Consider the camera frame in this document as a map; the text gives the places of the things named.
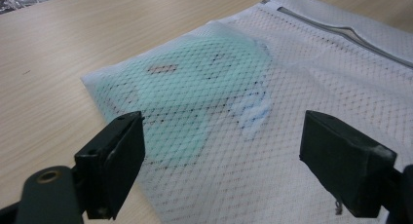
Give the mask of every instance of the table surface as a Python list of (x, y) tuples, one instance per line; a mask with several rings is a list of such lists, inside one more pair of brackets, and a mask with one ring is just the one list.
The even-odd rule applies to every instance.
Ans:
[[(0, 207), (104, 128), (81, 76), (260, 1), (51, 0), (0, 16)], [(413, 0), (320, 1), (413, 32)], [(135, 184), (116, 222), (160, 221)]]

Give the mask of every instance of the zipper teeth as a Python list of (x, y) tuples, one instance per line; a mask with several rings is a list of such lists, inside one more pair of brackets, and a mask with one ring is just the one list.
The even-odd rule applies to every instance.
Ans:
[(345, 39), (365, 48), (366, 50), (379, 55), (379, 56), (383, 56), (387, 59), (390, 59), (392, 61), (395, 61), (399, 64), (405, 65), (407, 67), (413, 68), (413, 63), (407, 60), (404, 60), (400, 57), (397, 56), (393, 56), (383, 50), (380, 50), (379, 48), (371, 45), (370, 43), (368, 43), (367, 41), (365, 41), (364, 39), (362, 39), (359, 35), (357, 35), (357, 33), (350, 27), (334, 27), (334, 26), (328, 26), (328, 25), (324, 25), (322, 23), (313, 21), (311, 19), (307, 19), (304, 18), (302, 16), (299, 16), (297, 14), (295, 14), (294, 12), (291, 12), (290, 10), (288, 10), (287, 8), (284, 7), (280, 7), (277, 9), (277, 11), (282, 12), (284, 14), (287, 14), (291, 17), (294, 17), (296, 19), (299, 19), (301, 21), (306, 22), (307, 24), (314, 26), (316, 28), (319, 28), (321, 30), (330, 32), (330, 33), (334, 33), (336, 35), (342, 36)]

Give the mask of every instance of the black object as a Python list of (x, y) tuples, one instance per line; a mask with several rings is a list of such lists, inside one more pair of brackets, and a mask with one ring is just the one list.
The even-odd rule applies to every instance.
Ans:
[(145, 157), (143, 118), (132, 112), (112, 121), (75, 154), (76, 166), (31, 175), (21, 201), (0, 210), (0, 223), (83, 223), (116, 218)]
[(394, 151), (341, 120), (306, 112), (300, 160), (353, 216), (377, 217), (383, 205), (390, 212), (388, 222), (409, 223), (413, 167), (400, 173), (395, 158)]

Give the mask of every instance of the white mesh bag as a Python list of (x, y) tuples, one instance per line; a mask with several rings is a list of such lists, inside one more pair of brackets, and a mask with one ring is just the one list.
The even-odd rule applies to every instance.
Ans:
[(268, 0), (82, 79), (106, 121), (146, 117), (137, 180), (165, 223), (378, 223), (384, 211), (335, 215), (299, 161), (304, 114), (345, 121), (404, 168), (411, 57), (411, 34), (315, 0)]

